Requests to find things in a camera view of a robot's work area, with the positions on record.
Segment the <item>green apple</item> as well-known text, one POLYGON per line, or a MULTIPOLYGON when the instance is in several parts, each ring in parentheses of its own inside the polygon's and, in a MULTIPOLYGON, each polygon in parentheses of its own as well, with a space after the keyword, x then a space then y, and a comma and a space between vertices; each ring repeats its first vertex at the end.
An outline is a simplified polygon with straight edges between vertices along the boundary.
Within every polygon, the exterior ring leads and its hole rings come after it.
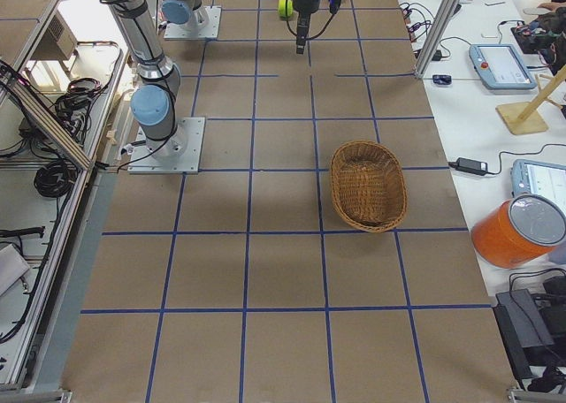
POLYGON ((291 0, 278 0, 278 15, 281 19, 290 19, 293 12, 294 7, 291 0))

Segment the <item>woven wicker basket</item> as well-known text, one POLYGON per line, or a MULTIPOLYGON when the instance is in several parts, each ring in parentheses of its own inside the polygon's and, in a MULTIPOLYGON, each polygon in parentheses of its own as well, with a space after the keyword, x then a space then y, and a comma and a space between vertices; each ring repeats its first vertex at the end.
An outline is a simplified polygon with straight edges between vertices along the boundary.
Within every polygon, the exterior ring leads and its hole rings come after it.
POLYGON ((402 166, 387 147, 373 141, 349 141, 330 163, 333 207, 350 226, 386 232, 405 218, 408 191, 402 166))

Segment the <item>small blue device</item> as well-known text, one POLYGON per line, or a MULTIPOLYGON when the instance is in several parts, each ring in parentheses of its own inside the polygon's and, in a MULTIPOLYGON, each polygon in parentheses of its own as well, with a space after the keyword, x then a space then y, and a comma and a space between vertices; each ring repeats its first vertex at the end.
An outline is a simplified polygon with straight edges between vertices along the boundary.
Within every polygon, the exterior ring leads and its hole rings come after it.
POLYGON ((432 82, 438 86, 450 86, 452 84, 452 76, 448 74, 433 74, 432 82))

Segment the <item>blue teach pendant far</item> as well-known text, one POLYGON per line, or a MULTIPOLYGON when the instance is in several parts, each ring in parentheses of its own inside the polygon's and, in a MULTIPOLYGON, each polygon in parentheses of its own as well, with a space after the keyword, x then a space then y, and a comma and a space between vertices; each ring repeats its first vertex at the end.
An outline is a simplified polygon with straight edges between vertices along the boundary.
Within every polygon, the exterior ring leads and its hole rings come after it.
POLYGON ((490 90, 530 90, 537 84, 516 48, 510 44, 472 44, 469 57, 490 90))

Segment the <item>blue teach pendant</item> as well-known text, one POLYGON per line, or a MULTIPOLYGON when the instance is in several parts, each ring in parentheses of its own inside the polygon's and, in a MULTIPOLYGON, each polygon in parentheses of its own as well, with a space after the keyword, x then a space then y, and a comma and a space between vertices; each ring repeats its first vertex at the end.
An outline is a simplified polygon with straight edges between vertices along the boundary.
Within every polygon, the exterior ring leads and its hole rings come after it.
POLYGON ((510 44, 472 44, 469 57, 490 90, 530 90, 537 84, 516 48, 510 44))
POLYGON ((512 194, 537 194, 554 202, 565 197, 565 166, 517 159, 512 165, 512 194))

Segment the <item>black power adapter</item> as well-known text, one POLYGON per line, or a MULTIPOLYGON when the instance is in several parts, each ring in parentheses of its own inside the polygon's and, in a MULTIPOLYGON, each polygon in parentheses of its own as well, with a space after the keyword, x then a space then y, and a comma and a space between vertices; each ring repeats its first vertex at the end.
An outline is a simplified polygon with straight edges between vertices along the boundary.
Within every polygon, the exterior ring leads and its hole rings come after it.
POLYGON ((456 171, 476 176, 485 176, 488 173, 487 163, 464 157, 456 158, 454 161, 449 162, 448 166, 456 171))

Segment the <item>wooden stand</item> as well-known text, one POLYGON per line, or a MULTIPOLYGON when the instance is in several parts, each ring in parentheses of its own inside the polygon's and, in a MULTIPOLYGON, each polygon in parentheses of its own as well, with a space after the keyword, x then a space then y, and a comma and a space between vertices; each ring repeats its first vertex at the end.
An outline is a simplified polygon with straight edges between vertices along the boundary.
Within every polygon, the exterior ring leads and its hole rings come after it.
POLYGON ((538 108, 543 103, 550 103, 562 109, 563 103, 554 101, 551 94, 565 81, 565 67, 550 78, 546 74, 537 77, 538 94, 527 103, 505 103, 495 109, 501 120, 514 135, 543 133, 548 129, 544 118, 539 114, 538 108))

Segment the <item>blue teach pendant near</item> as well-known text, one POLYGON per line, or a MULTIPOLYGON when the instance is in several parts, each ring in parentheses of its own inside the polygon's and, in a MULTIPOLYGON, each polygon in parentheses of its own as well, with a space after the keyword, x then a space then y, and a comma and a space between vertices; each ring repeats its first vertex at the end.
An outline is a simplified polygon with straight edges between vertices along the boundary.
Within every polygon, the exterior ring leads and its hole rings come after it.
POLYGON ((565 166, 517 159, 512 165, 512 194, 537 194, 554 202, 565 197, 565 166))

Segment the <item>orange cylindrical container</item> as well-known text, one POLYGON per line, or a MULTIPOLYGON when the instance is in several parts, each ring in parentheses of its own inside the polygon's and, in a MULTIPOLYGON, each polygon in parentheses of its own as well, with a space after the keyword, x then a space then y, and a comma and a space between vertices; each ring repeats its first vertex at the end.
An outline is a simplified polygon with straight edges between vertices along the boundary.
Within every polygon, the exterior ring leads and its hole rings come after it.
POLYGON ((471 239, 486 261, 514 269, 565 241, 565 215, 543 196, 520 194, 477 222, 471 239))

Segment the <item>aluminium frame post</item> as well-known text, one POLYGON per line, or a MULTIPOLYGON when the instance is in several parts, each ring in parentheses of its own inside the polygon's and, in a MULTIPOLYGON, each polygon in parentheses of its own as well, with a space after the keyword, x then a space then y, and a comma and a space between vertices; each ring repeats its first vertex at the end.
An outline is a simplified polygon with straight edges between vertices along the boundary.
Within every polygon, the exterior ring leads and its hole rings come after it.
POLYGON ((440 39, 446 31, 448 22, 455 12, 460 0, 442 0, 437 10, 435 20, 424 41, 415 65, 415 77, 422 79, 425 71, 432 61, 433 55, 440 44, 440 39))

